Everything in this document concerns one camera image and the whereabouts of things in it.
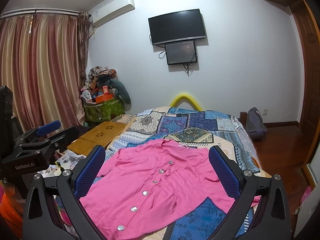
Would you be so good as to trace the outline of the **pink button-up cardigan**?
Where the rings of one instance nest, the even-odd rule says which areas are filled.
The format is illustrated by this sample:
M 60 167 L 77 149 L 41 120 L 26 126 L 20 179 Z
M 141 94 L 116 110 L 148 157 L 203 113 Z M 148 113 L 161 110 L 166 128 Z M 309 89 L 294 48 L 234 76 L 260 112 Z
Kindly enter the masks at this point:
M 107 239 L 138 239 L 161 230 L 206 199 L 228 212 L 234 199 L 208 153 L 165 139 L 122 148 L 103 164 L 80 202 Z

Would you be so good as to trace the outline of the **pile of patterned clothes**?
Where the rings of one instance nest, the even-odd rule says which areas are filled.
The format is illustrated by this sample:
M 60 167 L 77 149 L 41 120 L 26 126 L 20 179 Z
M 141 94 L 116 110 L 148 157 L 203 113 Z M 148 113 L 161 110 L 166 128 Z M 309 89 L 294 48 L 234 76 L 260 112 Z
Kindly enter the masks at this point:
M 90 69 L 87 74 L 86 84 L 90 90 L 95 90 L 97 83 L 99 81 L 107 81 L 109 79 L 115 79 L 117 77 L 117 72 L 114 69 L 109 69 L 108 67 L 96 66 Z

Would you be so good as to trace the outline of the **scattered papers beside bed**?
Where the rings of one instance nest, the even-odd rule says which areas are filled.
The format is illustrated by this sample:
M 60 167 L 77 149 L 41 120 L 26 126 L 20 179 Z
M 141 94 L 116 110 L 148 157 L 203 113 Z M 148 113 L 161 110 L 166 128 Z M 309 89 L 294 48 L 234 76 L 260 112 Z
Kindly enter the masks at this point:
M 66 150 L 54 164 L 50 164 L 46 170 L 38 171 L 44 178 L 59 176 L 64 170 L 72 170 L 77 163 L 85 159 L 83 154 L 76 154 L 71 150 Z

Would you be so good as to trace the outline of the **green fabric storage box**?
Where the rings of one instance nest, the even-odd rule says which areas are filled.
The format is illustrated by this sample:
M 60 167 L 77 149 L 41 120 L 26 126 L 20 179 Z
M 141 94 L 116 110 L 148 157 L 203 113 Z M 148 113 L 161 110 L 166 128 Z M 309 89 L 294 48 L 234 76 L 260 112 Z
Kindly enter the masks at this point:
M 90 122 L 110 121 L 125 113 L 123 103 L 116 98 L 98 104 L 84 104 L 84 111 Z

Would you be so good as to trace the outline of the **patchwork patterned bedspread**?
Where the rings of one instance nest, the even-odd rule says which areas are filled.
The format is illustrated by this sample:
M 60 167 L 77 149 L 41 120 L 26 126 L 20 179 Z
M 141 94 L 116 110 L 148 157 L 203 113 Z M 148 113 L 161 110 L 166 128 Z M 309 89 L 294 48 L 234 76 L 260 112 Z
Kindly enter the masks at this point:
M 256 149 L 244 125 L 232 115 L 165 106 L 148 109 L 137 116 L 123 114 L 110 122 L 121 122 L 126 127 L 106 147 L 106 159 L 121 148 L 135 147 L 154 139 L 173 139 L 195 148 L 217 145 L 242 170 L 268 177 L 260 168 Z M 207 239 L 225 215 L 212 200 L 206 199 L 176 222 L 141 236 L 141 239 Z

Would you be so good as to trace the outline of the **orange box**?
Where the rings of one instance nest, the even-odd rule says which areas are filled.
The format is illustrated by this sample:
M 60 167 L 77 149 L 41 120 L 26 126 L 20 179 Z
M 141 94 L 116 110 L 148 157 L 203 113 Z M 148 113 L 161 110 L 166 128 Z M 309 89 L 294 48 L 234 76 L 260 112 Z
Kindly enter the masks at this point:
M 102 95 L 99 95 L 95 98 L 95 102 L 102 103 L 102 102 L 111 100 L 113 98 L 114 98 L 113 94 L 102 94 Z

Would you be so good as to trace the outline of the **pink beige striped curtain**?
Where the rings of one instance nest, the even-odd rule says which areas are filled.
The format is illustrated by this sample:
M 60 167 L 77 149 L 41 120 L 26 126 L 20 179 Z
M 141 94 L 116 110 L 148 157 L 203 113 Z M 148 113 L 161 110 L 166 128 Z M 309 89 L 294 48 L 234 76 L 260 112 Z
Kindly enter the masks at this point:
M 1 85 L 13 92 L 13 113 L 27 131 L 54 120 L 81 126 L 88 23 L 82 16 L 18 15 L 1 19 Z

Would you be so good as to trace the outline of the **purple grey backpack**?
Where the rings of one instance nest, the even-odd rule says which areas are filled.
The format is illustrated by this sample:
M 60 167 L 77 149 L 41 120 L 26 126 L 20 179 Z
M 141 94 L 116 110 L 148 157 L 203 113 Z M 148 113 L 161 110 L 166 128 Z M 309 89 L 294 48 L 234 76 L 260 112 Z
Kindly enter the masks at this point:
M 267 127 L 263 123 L 260 112 L 256 107 L 247 112 L 246 132 L 252 140 L 260 140 L 267 133 Z

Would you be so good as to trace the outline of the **brown wooden door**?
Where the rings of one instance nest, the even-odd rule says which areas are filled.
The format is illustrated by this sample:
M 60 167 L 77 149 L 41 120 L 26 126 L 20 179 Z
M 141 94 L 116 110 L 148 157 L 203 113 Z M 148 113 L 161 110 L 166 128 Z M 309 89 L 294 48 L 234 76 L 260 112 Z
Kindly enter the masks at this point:
M 312 140 L 304 165 L 313 158 L 319 141 L 319 24 L 305 0 L 290 6 L 298 29 L 304 62 L 301 131 Z

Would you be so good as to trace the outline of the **white wall air conditioner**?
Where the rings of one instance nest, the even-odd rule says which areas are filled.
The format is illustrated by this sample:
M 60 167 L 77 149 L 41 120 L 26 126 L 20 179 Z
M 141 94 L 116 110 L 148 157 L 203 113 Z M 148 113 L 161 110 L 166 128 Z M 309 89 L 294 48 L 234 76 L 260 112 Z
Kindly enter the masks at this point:
M 99 28 L 103 24 L 133 10 L 135 10 L 134 0 L 104 1 L 89 12 L 91 26 L 93 29 Z

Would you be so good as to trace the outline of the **small black wall monitor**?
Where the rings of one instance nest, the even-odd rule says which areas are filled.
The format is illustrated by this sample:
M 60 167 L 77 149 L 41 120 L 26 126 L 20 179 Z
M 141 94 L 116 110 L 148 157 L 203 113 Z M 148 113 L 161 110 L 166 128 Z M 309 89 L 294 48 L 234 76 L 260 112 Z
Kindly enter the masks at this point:
M 165 45 L 168 65 L 197 62 L 196 44 L 194 41 L 182 41 Z

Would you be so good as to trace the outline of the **large black wall television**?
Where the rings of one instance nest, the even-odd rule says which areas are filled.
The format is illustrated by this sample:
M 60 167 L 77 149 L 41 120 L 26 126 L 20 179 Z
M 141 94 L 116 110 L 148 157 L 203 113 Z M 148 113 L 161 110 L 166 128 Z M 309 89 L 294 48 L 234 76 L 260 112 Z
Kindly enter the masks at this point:
M 171 12 L 148 19 L 152 45 L 206 38 L 199 9 Z

